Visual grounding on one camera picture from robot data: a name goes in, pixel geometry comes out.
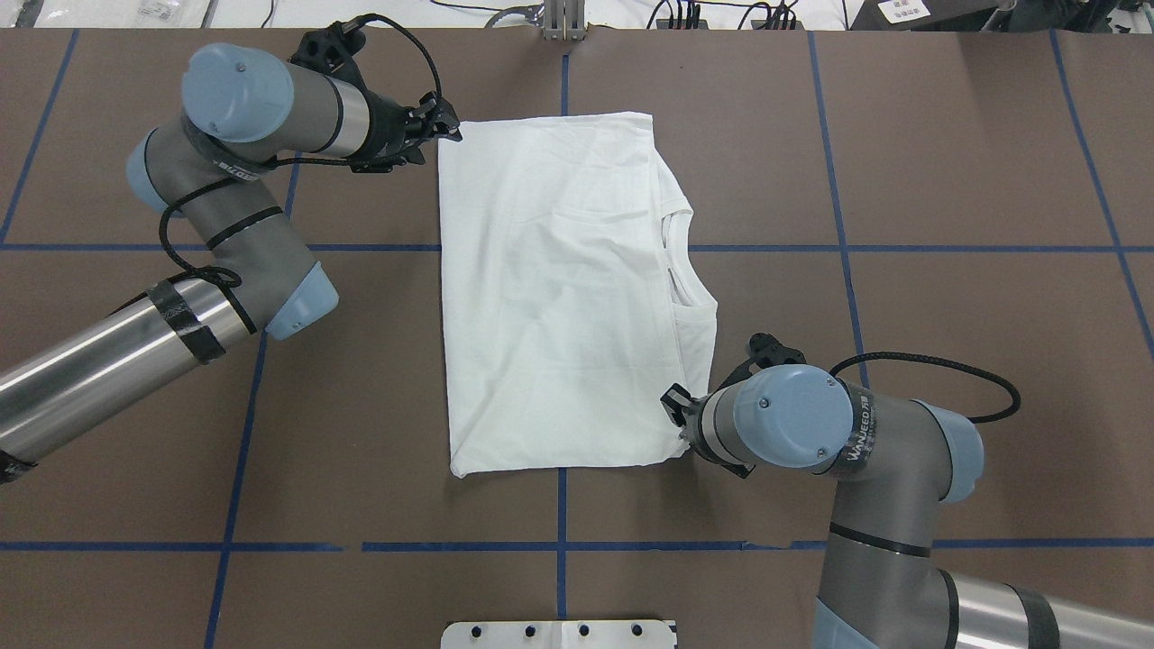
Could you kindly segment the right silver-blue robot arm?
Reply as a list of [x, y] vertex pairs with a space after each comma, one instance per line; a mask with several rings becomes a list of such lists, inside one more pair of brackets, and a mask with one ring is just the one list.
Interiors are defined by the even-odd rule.
[[968, 579], [934, 564], [941, 507], [984, 473], [973, 422], [786, 364], [661, 404], [700, 457], [745, 477], [771, 465], [837, 482], [814, 648], [1149, 648], [1151, 622]]

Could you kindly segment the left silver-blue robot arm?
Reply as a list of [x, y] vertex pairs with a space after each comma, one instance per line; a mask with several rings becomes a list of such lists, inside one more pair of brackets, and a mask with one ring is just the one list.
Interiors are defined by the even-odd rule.
[[3, 372], [3, 483], [253, 335], [284, 340], [334, 312], [334, 281], [269, 188], [299, 164], [385, 173], [421, 164], [459, 119], [427, 50], [432, 89], [370, 91], [345, 37], [309, 33], [288, 60], [211, 42], [181, 79], [178, 115], [126, 164], [173, 274]]

